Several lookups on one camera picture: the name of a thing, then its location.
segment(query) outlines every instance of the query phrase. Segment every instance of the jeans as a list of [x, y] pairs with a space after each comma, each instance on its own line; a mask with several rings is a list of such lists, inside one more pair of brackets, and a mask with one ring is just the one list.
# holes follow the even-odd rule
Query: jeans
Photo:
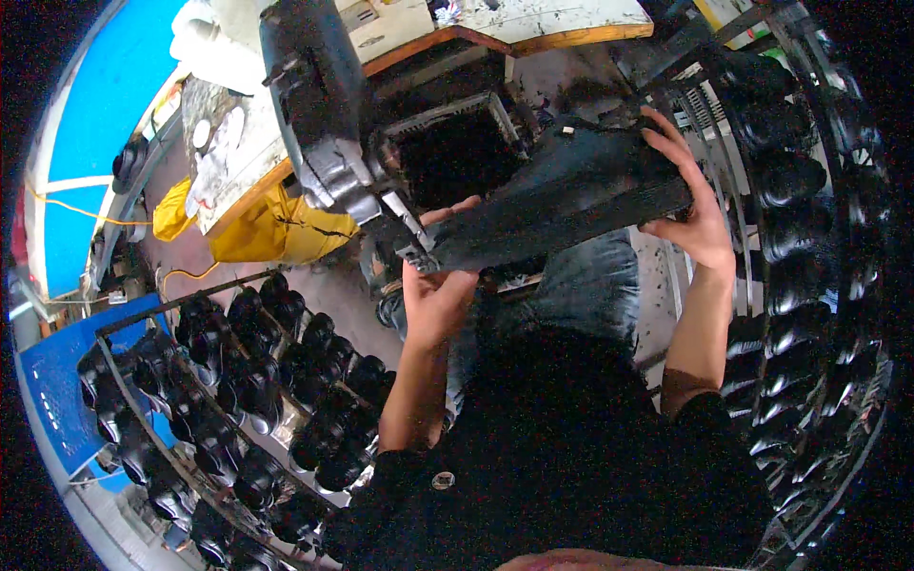
[[[564, 328], [620, 342], [634, 356], [638, 321], [638, 258], [628, 228], [608, 232], [549, 256], [543, 280], [529, 298], [512, 303], [474, 303], [451, 341], [448, 408], [460, 414], [463, 388], [475, 376], [480, 344], [498, 346], [512, 336]], [[392, 314], [406, 339], [406, 311]]]

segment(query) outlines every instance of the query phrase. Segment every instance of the black t-shirt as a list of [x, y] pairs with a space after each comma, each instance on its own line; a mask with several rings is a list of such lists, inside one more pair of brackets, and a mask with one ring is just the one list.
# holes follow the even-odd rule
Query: black t-shirt
[[771, 508], [721, 397], [670, 422], [620, 354], [552, 331], [485, 357], [434, 449], [378, 456], [328, 522], [328, 554], [353, 569], [494, 569], [565, 547], [744, 565]]

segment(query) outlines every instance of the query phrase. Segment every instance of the workbench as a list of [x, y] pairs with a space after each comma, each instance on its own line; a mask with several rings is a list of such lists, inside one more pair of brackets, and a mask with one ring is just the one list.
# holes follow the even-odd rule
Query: workbench
[[[352, 0], [337, 0], [345, 10]], [[424, 0], [371, 5], [375, 19], [350, 32], [363, 70], [370, 77], [432, 46], [463, 38], [506, 58], [507, 73], [513, 58], [553, 48], [650, 36], [654, 23], [636, 0], [467, 0], [453, 25], [436, 29]], [[229, 94], [225, 88], [190, 78], [185, 85], [182, 118], [190, 162], [191, 180], [197, 175], [192, 134], [206, 119], [215, 130], [225, 114], [240, 105], [244, 128], [234, 160], [238, 171], [215, 192], [211, 208], [197, 213], [200, 231], [212, 239], [276, 184], [292, 174], [288, 152], [280, 135], [270, 92], [253, 97]]]

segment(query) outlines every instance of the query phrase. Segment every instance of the white cloth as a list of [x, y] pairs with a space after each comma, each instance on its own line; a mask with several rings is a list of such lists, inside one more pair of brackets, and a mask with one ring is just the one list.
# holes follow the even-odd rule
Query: white cloth
[[232, 161], [232, 156], [241, 142], [243, 129], [244, 110], [236, 107], [226, 113], [213, 133], [207, 153], [202, 157], [200, 153], [194, 155], [197, 159], [197, 178], [190, 186], [184, 203], [188, 218], [196, 216], [200, 208], [212, 209], [216, 192], [235, 176], [238, 166]]

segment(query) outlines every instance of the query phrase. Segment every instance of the yellow bag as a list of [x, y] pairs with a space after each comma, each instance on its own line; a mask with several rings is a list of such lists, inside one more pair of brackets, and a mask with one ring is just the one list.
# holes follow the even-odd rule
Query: yellow bag
[[[170, 242], [195, 220], [184, 210], [190, 179], [172, 186], [153, 212], [153, 235]], [[281, 261], [306, 264], [339, 248], [358, 231], [349, 215], [328, 214], [289, 198], [276, 185], [261, 200], [209, 241], [213, 260]]]

